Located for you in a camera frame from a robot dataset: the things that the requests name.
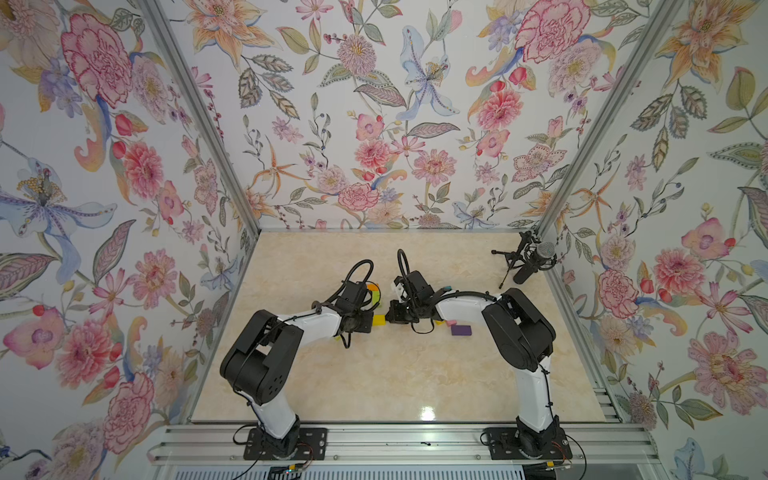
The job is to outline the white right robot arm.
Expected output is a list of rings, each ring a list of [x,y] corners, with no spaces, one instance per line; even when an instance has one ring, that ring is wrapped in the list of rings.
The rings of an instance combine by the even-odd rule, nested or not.
[[[435,290],[418,271],[393,281],[395,299],[385,320],[414,325],[422,319],[484,324],[502,359],[515,371],[519,411],[515,425],[493,427],[481,435],[495,459],[539,459],[562,452],[565,434],[555,414],[550,389],[556,331],[519,289],[492,295],[477,291]]]

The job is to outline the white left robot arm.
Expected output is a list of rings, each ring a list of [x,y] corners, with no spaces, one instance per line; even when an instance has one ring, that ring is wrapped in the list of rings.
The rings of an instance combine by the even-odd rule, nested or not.
[[[263,448],[286,457],[298,447],[301,421],[282,393],[296,356],[319,340],[338,338],[348,348],[353,334],[369,333],[378,305],[369,285],[345,280],[299,314],[258,310],[227,351],[219,374],[256,415],[253,429]]]

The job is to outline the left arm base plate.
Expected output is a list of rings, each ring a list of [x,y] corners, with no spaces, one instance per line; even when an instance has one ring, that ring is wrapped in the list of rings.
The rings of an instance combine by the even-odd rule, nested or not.
[[[299,427],[289,431],[283,439],[253,428],[249,431],[243,458],[249,461],[324,460],[327,445],[328,430],[325,428]]]

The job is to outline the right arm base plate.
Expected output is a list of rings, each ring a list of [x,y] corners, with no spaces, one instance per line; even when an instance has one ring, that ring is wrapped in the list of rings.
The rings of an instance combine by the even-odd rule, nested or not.
[[[534,433],[517,427],[489,427],[480,435],[492,460],[563,462],[573,458],[570,443],[560,427]]]

